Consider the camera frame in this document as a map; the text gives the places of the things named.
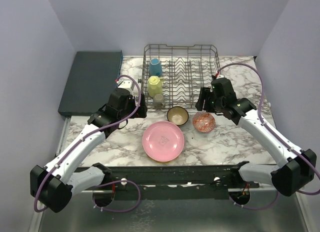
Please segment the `red patterned bowl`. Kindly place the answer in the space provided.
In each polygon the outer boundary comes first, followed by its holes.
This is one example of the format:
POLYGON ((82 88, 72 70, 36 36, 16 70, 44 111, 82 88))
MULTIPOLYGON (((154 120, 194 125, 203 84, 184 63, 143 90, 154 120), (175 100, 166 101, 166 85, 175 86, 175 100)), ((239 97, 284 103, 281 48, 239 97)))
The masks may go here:
POLYGON ((197 131, 209 133, 215 129, 216 120, 212 114, 200 111, 194 114, 192 124, 197 131))

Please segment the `yellow-green faceted mug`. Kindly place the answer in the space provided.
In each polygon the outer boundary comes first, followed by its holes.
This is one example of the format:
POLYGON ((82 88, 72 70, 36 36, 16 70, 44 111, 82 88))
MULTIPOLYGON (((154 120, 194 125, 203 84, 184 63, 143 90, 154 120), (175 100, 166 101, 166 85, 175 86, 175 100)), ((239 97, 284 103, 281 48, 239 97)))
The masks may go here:
POLYGON ((150 97, 158 94, 163 94, 164 79, 158 76, 150 76, 147 81, 147 92, 150 97))

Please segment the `blue floral mug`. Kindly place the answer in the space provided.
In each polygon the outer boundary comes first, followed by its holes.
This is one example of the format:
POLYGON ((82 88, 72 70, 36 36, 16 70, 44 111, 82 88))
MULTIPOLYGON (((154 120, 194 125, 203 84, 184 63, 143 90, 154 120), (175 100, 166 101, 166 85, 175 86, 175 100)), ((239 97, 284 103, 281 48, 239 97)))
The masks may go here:
POLYGON ((150 76, 158 76, 158 77, 162 76, 163 70, 162 70, 162 65, 159 59, 157 58, 151 59, 148 69, 149 69, 150 76))

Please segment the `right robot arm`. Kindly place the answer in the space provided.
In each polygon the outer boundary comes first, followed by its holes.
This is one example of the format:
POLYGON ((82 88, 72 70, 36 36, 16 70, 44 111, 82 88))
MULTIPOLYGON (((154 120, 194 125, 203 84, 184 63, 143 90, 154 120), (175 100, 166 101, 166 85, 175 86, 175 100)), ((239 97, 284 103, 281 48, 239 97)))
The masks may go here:
POLYGON ((230 175, 234 187, 259 182, 272 185, 284 196, 291 196, 313 180, 316 154, 289 142, 267 123, 249 99, 238 99, 229 79, 213 79, 210 87, 202 87, 195 107, 199 111, 222 114, 246 130, 276 162, 275 166, 247 161, 239 163, 230 175))

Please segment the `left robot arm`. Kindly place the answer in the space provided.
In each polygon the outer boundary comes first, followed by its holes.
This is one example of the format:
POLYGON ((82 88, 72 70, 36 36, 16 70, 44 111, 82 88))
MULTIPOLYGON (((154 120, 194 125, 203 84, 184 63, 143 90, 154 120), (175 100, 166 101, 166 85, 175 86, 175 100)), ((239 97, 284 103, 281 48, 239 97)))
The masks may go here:
POLYGON ((88 188, 114 187, 117 181, 113 180, 111 170, 101 163, 82 172, 76 172, 76 169, 91 151, 119 129, 122 122, 130 118, 146 118, 147 110, 142 91, 139 91, 138 98, 134 98, 129 89, 114 89, 108 102, 90 116, 80 135, 59 156, 30 171, 34 211, 50 209, 60 212, 74 195, 88 188))

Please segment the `small grey cup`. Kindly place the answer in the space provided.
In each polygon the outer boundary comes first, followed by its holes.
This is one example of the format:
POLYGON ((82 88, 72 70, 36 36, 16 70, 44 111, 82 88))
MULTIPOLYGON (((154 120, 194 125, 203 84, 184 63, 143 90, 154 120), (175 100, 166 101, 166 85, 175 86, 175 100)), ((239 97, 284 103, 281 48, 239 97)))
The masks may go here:
POLYGON ((156 94, 153 97, 153 106, 157 109, 165 107, 165 98, 162 94, 156 94))

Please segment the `brown beige bowl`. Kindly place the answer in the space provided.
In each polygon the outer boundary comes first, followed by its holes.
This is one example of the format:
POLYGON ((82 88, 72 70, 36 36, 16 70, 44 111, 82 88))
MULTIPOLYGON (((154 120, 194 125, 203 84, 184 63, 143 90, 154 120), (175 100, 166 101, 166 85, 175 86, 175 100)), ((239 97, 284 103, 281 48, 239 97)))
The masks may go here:
POLYGON ((189 120, 189 114, 187 110, 180 106, 172 107, 166 114, 167 120, 177 126, 186 124, 189 120))

